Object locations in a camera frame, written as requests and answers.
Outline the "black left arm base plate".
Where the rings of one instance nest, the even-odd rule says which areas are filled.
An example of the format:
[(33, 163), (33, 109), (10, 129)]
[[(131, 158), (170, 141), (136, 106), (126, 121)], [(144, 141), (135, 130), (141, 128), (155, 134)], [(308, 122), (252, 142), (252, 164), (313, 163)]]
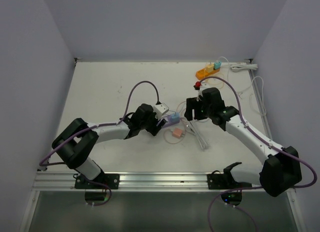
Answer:
[(100, 173), (92, 182), (88, 182), (83, 175), (73, 174), (75, 179), (75, 189), (104, 189), (104, 186), (100, 184), (107, 185), (111, 190), (117, 190), (120, 183), (120, 175), (115, 173)]

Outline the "yellow charger plug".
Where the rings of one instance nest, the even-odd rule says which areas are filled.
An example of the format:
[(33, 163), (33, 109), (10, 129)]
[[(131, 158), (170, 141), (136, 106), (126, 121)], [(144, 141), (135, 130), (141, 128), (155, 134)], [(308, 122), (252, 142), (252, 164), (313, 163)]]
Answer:
[(205, 70), (207, 73), (211, 73), (214, 70), (214, 64), (213, 63), (206, 64)]

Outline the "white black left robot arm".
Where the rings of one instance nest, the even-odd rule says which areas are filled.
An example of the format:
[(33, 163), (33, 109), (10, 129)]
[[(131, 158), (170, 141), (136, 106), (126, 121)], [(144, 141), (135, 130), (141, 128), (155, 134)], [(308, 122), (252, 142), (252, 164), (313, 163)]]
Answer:
[(79, 172), (87, 184), (96, 189), (107, 180), (103, 170), (89, 157), (95, 144), (130, 139), (142, 130), (155, 136), (166, 123), (162, 116), (168, 111), (163, 103), (155, 106), (143, 103), (134, 113), (121, 118), (119, 123), (94, 125), (76, 118), (57, 136), (52, 148), (69, 169)]

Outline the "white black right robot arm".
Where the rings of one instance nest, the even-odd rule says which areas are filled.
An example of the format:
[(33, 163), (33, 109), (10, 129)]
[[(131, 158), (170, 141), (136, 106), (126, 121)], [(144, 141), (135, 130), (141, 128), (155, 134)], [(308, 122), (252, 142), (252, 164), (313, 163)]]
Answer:
[(208, 174), (210, 189), (237, 189), (261, 186), (269, 195), (276, 197), (302, 180), (297, 150), (280, 146), (241, 118), (233, 106), (226, 106), (220, 91), (215, 87), (197, 82), (198, 96), (186, 100), (184, 116), (188, 121), (210, 119), (213, 124), (241, 141), (260, 161), (261, 165), (245, 165), (235, 162), (222, 172)]

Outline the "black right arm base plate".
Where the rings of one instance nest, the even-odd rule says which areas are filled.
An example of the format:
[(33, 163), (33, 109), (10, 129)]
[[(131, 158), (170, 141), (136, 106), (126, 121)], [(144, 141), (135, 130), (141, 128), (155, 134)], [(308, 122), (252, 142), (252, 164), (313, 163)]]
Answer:
[(230, 190), (240, 188), (251, 188), (252, 184), (236, 182), (232, 176), (222, 174), (207, 174), (207, 186), (209, 190)]

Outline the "pink charger plug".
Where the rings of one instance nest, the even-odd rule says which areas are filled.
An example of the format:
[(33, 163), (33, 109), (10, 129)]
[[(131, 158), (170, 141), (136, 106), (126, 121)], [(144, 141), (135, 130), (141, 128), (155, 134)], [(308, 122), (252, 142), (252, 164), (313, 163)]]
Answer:
[(181, 138), (184, 135), (184, 131), (180, 128), (174, 128), (172, 131), (172, 136), (175, 138)]

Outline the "orange power strip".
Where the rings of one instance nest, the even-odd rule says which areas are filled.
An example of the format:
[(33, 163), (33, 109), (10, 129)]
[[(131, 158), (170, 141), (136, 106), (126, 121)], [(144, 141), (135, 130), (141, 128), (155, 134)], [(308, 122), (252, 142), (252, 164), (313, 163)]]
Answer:
[(220, 71), (220, 69), (214, 69), (213, 67), (212, 68), (203, 68), (201, 70), (198, 70), (196, 73), (195, 73), (195, 77), (198, 79), (198, 80), (203, 80), (204, 78), (208, 77), (208, 76), (211, 76), (213, 74), (216, 74)]

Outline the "purple power strip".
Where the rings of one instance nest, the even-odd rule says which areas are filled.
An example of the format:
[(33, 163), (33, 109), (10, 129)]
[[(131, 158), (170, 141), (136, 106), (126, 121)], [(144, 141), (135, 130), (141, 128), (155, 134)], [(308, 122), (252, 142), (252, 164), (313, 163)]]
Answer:
[(164, 122), (165, 122), (165, 124), (163, 125), (162, 128), (166, 128), (166, 127), (169, 127), (169, 126), (173, 126), (173, 125), (178, 124), (178, 123), (180, 122), (180, 120), (179, 120), (179, 122), (178, 122), (178, 121), (176, 121), (176, 122), (171, 121), (170, 115), (171, 115), (171, 114), (169, 114), (169, 115), (164, 115), (164, 116), (161, 117), (160, 121), (161, 121), (161, 120), (164, 120)]

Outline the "blue charger plug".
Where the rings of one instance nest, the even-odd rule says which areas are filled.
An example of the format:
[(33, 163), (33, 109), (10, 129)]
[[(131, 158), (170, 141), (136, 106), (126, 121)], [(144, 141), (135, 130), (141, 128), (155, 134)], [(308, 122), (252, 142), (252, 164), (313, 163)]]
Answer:
[(171, 114), (170, 115), (170, 119), (171, 119), (171, 121), (173, 121), (173, 122), (176, 122), (176, 121), (180, 121), (180, 114), (179, 113), (173, 113), (173, 114)]

